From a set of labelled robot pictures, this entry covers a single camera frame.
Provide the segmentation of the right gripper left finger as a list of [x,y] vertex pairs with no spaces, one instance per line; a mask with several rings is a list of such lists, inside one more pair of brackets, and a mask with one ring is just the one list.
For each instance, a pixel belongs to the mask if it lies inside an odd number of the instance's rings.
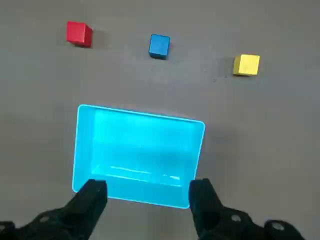
[[89,179],[61,208],[40,213],[30,223],[16,227],[0,222],[2,240],[88,240],[108,202],[107,183]]

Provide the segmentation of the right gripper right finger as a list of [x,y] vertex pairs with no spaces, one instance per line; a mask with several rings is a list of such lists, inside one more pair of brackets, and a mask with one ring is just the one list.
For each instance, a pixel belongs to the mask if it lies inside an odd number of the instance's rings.
[[303,240],[290,223],[271,219],[257,225],[244,211],[226,207],[209,179],[192,180],[189,206],[199,240]]

